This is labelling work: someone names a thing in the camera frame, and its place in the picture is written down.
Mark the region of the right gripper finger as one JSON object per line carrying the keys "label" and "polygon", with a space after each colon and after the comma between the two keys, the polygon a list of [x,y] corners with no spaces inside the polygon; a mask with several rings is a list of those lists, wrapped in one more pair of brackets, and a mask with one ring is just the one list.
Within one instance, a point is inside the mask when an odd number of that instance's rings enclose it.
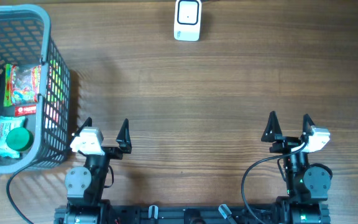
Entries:
{"label": "right gripper finger", "polygon": [[303,135],[313,135],[315,124],[309,114],[303,115]]}
{"label": "right gripper finger", "polygon": [[278,122],[276,111],[271,111],[264,133],[262,134],[262,142],[276,142],[283,139],[282,130]]}

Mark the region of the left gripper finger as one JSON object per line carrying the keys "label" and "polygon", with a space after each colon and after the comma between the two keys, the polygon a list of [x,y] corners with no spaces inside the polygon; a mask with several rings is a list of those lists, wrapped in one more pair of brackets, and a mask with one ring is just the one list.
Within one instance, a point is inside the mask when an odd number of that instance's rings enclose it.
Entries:
{"label": "left gripper finger", "polygon": [[129,134],[129,120],[126,118],[117,135],[116,142],[118,144],[131,145],[131,138]]}
{"label": "left gripper finger", "polygon": [[88,117],[85,122],[72,134],[73,137],[79,136],[84,128],[92,127],[92,118]]}

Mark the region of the red stick packet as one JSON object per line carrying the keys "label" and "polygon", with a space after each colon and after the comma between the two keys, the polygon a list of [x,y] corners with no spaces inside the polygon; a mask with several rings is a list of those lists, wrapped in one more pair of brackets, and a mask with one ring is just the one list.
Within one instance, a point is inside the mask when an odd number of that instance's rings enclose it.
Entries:
{"label": "red stick packet", "polygon": [[37,105],[16,106],[14,116],[20,117],[20,116],[33,115],[36,114],[36,111],[37,111]]}

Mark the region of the green lid jar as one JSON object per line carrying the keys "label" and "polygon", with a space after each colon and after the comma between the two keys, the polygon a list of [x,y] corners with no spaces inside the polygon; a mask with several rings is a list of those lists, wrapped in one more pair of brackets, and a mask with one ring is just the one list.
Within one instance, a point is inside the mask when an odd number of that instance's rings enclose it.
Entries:
{"label": "green lid jar", "polygon": [[34,142],[34,135],[23,127],[12,129],[6,138],[6,144],[14,151],[23,152],[28,150]]}

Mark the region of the Haribo gummy candy bag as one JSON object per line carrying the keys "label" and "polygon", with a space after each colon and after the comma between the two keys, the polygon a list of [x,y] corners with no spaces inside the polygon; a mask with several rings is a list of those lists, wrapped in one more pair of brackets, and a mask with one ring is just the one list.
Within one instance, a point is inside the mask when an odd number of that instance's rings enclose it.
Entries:
{"label": "Haribo gummy candy bag", "polygon": [[37,103],[42,66],[7,64],[5,73],[4,107]]}

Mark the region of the teal tissue packet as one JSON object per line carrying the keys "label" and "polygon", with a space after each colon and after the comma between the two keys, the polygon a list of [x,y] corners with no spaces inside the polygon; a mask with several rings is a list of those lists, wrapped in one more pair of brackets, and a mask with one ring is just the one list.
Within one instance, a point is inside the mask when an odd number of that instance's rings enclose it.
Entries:
{"label": "teal tissue packet", "polygon": [[6,117],[0,116],[0,156],[17,159],[20,153],[11,149],[6,142],[7,135],[14,128],[22,128],[24,126],[25,117]]}

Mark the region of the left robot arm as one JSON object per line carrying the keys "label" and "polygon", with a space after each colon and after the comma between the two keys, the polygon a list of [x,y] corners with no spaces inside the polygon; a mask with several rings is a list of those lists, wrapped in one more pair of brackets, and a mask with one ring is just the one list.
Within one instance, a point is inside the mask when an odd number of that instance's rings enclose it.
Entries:
{"label": "left robot arm", "polygon": [[102,198],[103,190],[112,187],[106,184],[108,174],[114,175],[110,160],[121,160],[132,152],[129,120],[125,119],[117,135],[117,146],[103,146],[101,130],[92,126],[92,119],[73,134],[70,148],[85,156],[83,166],[74,167],[65,177],[67,205],[63,211],[55,212],[55,223],[119,223],[120,219],[109,200]]}

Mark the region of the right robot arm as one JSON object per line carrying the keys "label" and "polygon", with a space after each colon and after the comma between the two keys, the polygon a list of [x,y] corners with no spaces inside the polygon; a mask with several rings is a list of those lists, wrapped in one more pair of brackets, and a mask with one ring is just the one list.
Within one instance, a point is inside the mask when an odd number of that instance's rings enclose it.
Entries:
{"label": "right robot arm", "polygon": [[308,155],[323,149],[330,140],[330,132],[318,127],[308,114],[303,116],[302,134],[284,136],[277,114],[269,114],[261,141],[272,143],[269,151],[279,154],[283,166],[279,168],[286,183],[287,196],[277,197],[271,206],[268,223],[329,223],[328,199],[333,178],[332,170],[320,163],[309,163]]}

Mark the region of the white barcode scanner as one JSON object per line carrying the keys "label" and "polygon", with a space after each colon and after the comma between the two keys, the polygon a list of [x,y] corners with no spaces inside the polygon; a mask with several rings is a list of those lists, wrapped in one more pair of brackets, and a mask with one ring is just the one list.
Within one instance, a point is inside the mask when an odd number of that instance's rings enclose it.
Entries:
{"label": "white barcode scanner", "polygon": [[201,30],[200,0],[176,0],[173,36],[176,40],[196,42]]}

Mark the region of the grey plastic shopping basket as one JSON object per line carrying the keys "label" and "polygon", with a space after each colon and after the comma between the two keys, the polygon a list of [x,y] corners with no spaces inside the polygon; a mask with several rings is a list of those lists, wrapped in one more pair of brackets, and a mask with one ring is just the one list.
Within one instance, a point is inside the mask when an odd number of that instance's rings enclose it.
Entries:
{"label": "grey plastic shopping basket", "polygon": [[25,165],[50,157],[34,165],[35,170],[60,165],[66,154],[59,152],[69,144],[70,71],[51,37],[48,13],[33,4],[0,6],[0,116],[13,117],[15,107],[5,107],[6,65],[20,68],[41,66],[40,92],[36,112],[26,117],[25,128],[34,135],[32,147],[18,159],[0,157],[0,174],[10,174]]}

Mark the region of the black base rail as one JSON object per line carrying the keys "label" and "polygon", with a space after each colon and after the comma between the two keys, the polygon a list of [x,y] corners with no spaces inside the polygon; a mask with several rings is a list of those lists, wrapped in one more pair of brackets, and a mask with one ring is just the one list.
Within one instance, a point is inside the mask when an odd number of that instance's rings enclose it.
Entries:
{"label": "black base rail", "polygon": [[329,208],[320,205],[253,204],[241,206],[58,208],[54,223],[316,223],[329,224]]}

